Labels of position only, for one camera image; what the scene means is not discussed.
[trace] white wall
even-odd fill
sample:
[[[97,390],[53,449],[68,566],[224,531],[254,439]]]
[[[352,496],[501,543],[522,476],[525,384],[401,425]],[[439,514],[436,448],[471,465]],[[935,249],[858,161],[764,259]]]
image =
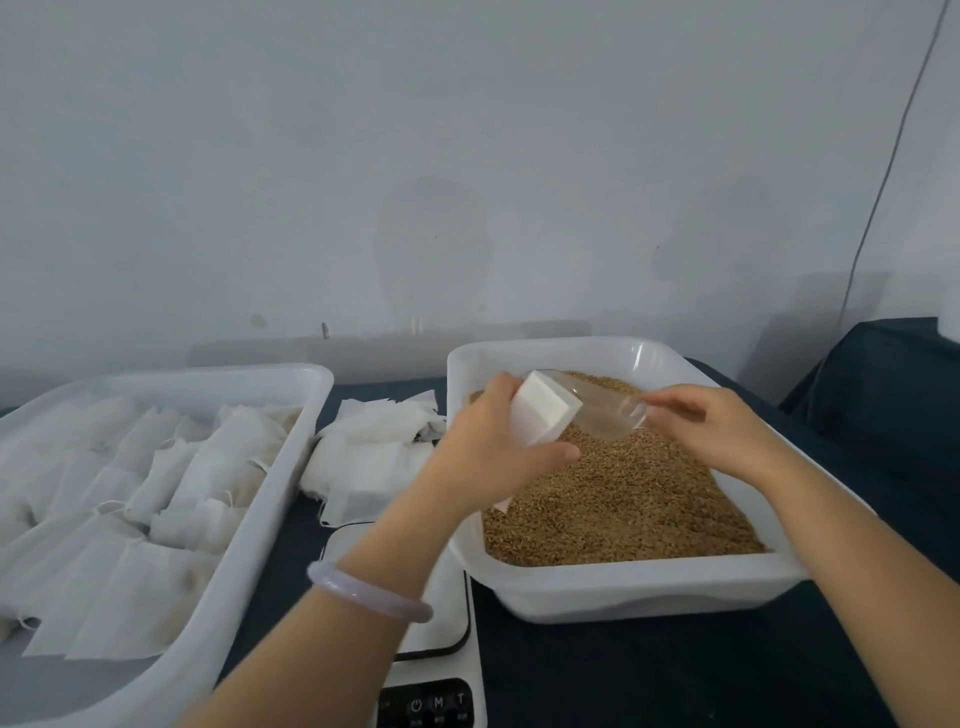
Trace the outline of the white wall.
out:
[[[954,3],[903,130],[851,294],[863,318],[936,316],[960,279],[960,7]]]
[[[939,6],[3,3],[0,401],[578,333],[775,398],[827,343]]]

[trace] hand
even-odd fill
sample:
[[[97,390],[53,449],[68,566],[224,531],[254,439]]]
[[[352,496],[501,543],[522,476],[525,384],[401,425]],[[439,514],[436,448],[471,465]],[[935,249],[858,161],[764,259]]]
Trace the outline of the hand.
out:
[[[752,485],[792,450],[729,389],[679,384],[643,399],[646,424],[676,440],[702,463]]]
[[[543,474],[575,462],[570,443],[526,448],[510,432],[510,402],[522,379],[502,373],[487,391],[457,413],[418,480],[442,489],[465,518],[512,496]]]

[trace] button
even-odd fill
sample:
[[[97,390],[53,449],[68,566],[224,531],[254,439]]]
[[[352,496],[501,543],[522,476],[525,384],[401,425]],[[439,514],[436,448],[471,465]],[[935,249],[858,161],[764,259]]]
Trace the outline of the button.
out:
[[[442,713],[446,710],[446,698],[442,695],[431,695],[426,699],[426,707],[430,713]]]

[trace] bracelet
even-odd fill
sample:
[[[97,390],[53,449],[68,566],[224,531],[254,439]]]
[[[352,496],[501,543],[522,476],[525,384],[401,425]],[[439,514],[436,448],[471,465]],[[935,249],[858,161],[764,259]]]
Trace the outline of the bracelet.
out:
[[[414,622],[433,618],[433,607],[429,604],[375,587],[343,573],[334,564],[315,561],[306,568],[306,575],[321,589],[386,617]]]

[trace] dark fabric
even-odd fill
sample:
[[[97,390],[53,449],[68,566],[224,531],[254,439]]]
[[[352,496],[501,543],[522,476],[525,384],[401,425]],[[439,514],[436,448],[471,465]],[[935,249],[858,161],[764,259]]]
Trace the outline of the dark fabric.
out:
[[[858,324],[814,387],[815,374],[780,409],[932,507],[960,508],[960,344],[936,319]]]
[[[960,546],[939,515],[870,466],[709,367],[770,425],[870,502],[956,578]],[[335,386],[340,400],[401,399],[443,379]],[[227,674],[296,602],[304,571],[329,534],[317,504],[300,497],[287,516],[227,660]],[[473,583],[490,725],[893,726],[866,670],[813,584],[759,609],[715,615],[536,625],[513,617]]]

